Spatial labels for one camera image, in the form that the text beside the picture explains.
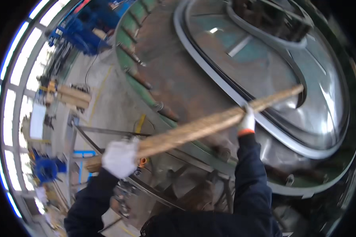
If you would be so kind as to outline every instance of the dark blue jacket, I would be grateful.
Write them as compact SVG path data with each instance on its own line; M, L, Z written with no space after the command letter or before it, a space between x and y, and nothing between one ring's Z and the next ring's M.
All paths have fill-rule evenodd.
M173 209L154 216L142 228L143 236L282 236L271 214L271 189L260 160L261 146L254 134L239 138L239 163L235 170L233 214ZM102 236L101 216L109 208L109 200L118 179L105 169L93 177L76 195L64 220L68 236Z

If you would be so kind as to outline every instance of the person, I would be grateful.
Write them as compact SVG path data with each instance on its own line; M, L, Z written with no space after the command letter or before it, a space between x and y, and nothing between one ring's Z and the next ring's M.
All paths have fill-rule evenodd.
M239 162L235 169L233 214L214 211L171 209L152 216L142 227L142 236L282 236L271 213L271 189L267 186L261 146L254 138L251 107L238 125ZM136 170L137 141L113 141L102 157L102 168L87 187L76 194L64 220L70 237L102 236L101 216L108 210L119 179Z

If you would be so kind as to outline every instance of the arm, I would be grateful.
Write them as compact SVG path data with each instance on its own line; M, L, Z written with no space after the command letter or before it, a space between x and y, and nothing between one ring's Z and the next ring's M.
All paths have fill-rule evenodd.
M110 198L119 179L104 168L92 177L85 189L76 194L76 201L67 213L64 227L69 237L102 236L102 215L108 210Z
M136 170L138 139L112 141L102 155L99 175L92 177L87 187L76 195L76 201L64 220L69 237L102 236L102 215L108 210L110 198L119 179L131 175Z
M253 109L245 107L246 114L238 126L239 163L235 170L235 198L233 213L271 216L271 189L267 186L264 165L260 160L261 145L254 138Z

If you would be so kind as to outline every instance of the white work glove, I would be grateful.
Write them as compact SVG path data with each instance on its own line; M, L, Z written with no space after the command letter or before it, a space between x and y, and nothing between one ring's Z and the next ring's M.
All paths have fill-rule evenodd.
M243 136L246 134L253 134L255 125L256 125L256 121L254 120L254 111L253 111L252 107L250 107L247 104L246 106L244 106L244 109L246 111L246 114L245 114L244 118L242 119L242 121L237 126L237 129L238 129L237 135L238 136Z
M111 141L102 156L102 166L119 179L131 175L136 169L138 138L130 141Z

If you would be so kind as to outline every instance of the rust stain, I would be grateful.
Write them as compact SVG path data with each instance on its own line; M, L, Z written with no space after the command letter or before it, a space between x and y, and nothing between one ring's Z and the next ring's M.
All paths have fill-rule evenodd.
M156 101L162 101L176 113L178 124L224 111L235 106L221 88L196 64L181 45L172 16L178 1L166 0L150 14L138 33L136 54L146 63L138 65L140 76L151 83ZM223 146L235 155L235 128L201 140L210 147Z

